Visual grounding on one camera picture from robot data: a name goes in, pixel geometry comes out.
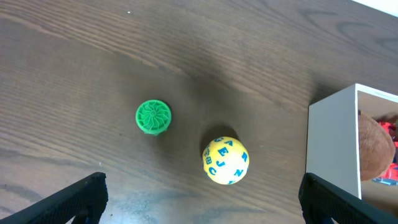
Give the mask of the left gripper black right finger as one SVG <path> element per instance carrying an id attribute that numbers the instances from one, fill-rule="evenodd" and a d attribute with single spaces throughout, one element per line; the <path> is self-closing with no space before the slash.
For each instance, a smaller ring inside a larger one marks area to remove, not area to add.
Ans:
<path id="1" fill-rule="evenodd" d="M 306 224 L 393 224 L 397 218 L 321 177 L 304 174 L 298 199 Z"/>

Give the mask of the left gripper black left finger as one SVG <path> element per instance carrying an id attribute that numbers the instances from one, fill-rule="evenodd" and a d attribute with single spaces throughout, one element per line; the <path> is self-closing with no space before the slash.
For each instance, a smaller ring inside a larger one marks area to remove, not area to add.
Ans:
<path id="1" fill-rule="evenodd" d="M 106 174 L 95 172 L 51 196 L 1 219 L 1 223 L 99 223 L 108 202 Z"/>

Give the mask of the red toy truck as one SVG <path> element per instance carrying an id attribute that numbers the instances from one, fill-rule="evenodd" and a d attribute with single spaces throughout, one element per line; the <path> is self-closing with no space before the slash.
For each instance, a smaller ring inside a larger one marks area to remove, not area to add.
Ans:
<path id="1" fill-rule="evenodd" d="M 397 126 L 387 121 L 378 123 L 389 136 L 389 157 L 385 171 L 373 179 L 373 182 L 397 187 Z"/>

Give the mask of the brown plush toy with carrot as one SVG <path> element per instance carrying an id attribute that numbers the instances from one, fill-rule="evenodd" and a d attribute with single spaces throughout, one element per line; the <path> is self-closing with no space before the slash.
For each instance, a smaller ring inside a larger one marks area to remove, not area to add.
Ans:
<path id="1" fill-rule="evenodd" d="M 387 167 L 389 136 L 379 123 L 365 113 L 358 115 L 360 179 L 375 179 Z"/>

